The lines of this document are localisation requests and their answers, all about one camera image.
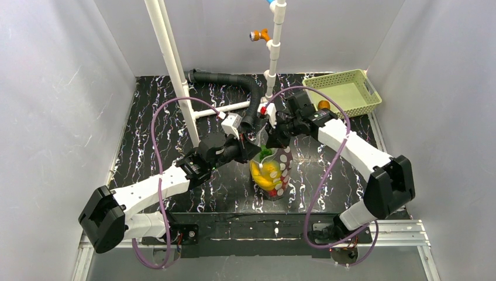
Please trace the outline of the green fake pepper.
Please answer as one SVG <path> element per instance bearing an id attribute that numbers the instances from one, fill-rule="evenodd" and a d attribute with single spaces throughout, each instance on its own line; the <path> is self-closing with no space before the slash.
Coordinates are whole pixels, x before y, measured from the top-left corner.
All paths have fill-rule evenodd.
<path id="1" fill-rule="evenodd" d="M 267 148 L 266 146 L 261 146 L 261 151 L 259 153 L 259 161 L 262 162 L 265 158 L 275 154 L 274 148 Z"/>

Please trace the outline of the clear zip top bag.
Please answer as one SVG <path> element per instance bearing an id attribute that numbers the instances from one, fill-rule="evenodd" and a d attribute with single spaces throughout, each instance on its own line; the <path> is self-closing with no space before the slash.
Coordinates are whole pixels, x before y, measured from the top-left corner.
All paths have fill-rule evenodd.
<path id="1" fill-rule="evenodd" d="M 261 151 L 249 162 L 251 178 L 269 200 L 282 198 L 290 180 L 293 156 L 289 146 L 267 148 L 268 134 L 261 130 L 254 140 Z"/>

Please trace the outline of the orange brown fake bread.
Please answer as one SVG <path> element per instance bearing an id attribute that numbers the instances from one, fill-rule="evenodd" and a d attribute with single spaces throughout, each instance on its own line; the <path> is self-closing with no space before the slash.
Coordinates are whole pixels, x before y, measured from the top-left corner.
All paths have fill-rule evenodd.
<path id="1" fill-rule="evenodd" d="M 317 109 L 318 110 L 323 110 L 323 109 L 330 109 L 330 102 L 328 100 L 321 100 L 317 104 Z"/>

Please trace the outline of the red fake fruit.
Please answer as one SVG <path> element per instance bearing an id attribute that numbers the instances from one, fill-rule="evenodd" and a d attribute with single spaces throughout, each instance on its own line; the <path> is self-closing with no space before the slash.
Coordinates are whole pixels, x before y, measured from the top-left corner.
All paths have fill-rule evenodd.
<path id="1" fill-rule="evenodd" d="M 286 189 L 287 189 L 287 184 L 280 181 L 277 184 L 275 184 L 271 190 L 267 192 L 267 196 L 268 198 L 281 197 L 284 195 Z"/>

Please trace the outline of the yellow fake lemon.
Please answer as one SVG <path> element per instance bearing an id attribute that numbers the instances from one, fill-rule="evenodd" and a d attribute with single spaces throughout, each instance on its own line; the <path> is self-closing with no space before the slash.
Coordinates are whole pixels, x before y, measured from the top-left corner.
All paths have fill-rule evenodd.
<path id="1" fill-rule="evenodd" d="M 279 179 L 282 174 L 280 164 L 276 161 L 262 163 L 260 173 L 264 179 L 269 181 Z"/>

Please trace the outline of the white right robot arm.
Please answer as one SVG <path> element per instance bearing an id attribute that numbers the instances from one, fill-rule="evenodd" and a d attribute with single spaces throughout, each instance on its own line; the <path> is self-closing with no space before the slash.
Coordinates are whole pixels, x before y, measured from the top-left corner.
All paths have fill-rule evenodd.
<path id="1" fill-rule="evenodd" d="M 415 198 L 412 165 L 405 156 L 393 157 L 371 146 L 330 109 L 316 109 L 305 91 L 288 97 L 286 103 L 288 113 L 277 111 L 272 103 L 259 109 L 268 116 L 268 148 L 286 148 L 292 137 L 311 136 L 335 150 L 367 182 L 362 199 L 333 219 L 330 230 L 337 238 L 389 217 Z"/>

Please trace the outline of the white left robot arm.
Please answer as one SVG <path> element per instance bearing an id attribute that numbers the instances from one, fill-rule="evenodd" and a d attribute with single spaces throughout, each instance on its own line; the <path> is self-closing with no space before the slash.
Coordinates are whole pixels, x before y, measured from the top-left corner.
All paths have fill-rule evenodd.
<path id="1" fill-rule="evenodd" d="M 245 134 L 210 133 L 176 165 L 155 176 L 113 190 L 96 188 L 78 222 L 96 253 L 108 252 L 127 239 L 169 238 L 172 234 L 166 230 L 163 214 L 145 214 L 145 208 L 202 185 L 223 165 L 247 163 L 260 152 L 261 147 Z"/>

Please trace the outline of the yellow fake banana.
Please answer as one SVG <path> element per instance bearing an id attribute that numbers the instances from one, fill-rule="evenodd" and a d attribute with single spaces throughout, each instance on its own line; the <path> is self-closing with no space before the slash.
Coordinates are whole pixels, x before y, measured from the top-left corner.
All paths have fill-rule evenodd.
<path id="1" fill-rule="evenodd" d="M 273 181 L 266 180 L 262 177 L 260 173 L 261 164 L 254 160 L 250 161 L 250 173 L 254 182 L 263 190 L 269 191 L 273 188 L 275 184 L 277 184 L 280 179 L 275 179 Z"/>

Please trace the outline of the pale green perforated basket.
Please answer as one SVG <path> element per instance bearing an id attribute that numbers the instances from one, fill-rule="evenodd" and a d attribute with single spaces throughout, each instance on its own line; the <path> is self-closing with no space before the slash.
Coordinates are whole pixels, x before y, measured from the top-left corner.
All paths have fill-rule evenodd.
<path id="1" fill-rule="evenodd" d="M 305 78 L 302 84 L 325 94 L 350 118 L 370 114 L 382 103 L 379 93 L 361 69 Z"/>

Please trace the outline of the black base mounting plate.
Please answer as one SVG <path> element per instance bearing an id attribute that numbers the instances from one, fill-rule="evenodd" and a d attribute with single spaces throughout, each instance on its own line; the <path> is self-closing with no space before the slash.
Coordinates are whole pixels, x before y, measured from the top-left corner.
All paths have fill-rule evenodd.
<path id="1" fill-rule="evenodd" d="M 182 258 L 210 256 L 311 256 L 329 250 L 303 239 L 303 213 L 173 213 L 172 243 L 181 239 Z"/>

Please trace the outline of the orange spigot valve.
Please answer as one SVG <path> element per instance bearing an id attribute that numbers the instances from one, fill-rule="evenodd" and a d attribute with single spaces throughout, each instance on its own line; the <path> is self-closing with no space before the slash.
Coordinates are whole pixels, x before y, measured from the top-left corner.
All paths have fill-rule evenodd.
<path id="1" fill-rule="evenodd" d="M 251 31 L 249 33 L 249 39 L 252 42 L 259 41 L 259 40 L 264 40 L 265 42 L 269 42 L 271 40 L 271 38 L 268 34 L 268 29 Z"/>

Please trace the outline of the white PVC pipe frame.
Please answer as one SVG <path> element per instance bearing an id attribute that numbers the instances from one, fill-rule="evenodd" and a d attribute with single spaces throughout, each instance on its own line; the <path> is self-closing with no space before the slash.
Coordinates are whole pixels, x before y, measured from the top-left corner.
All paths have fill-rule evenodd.
<path id="1" fill-rule="evenodd" d="M 173 83 L 174 92 L 177 97 L 189 97 L 190 93 L 188 83 L 192 82 L 192 80 L 188 74 L 184 73 L 165 2 L 145 1 L 145 5 L 160 46 L 170 80 Z M 256 98 L 254 94 L 251 95 L 251 100 L 258 102 L 266 102 L 273 96 L 277 62 L 280 56 L 281 32 L 287 3 L 285 1 L 269 1 L 269 7 L 274 14 L 273 35 L 270 37 L 271 40 L 266 42 L 266 46 L 270 52 L 270 66 L 269 69 L 264 72 L 264 78 L 267 82 L 265 96 Z M 192 109 L 189 99 L 180 102 L 180 109 L 185 119 L 192 144 L 196 147 L 199 144 L 196 119 L 203 116 L 213 115 L 215 112 L 211 109 L 196 112 Z"/>

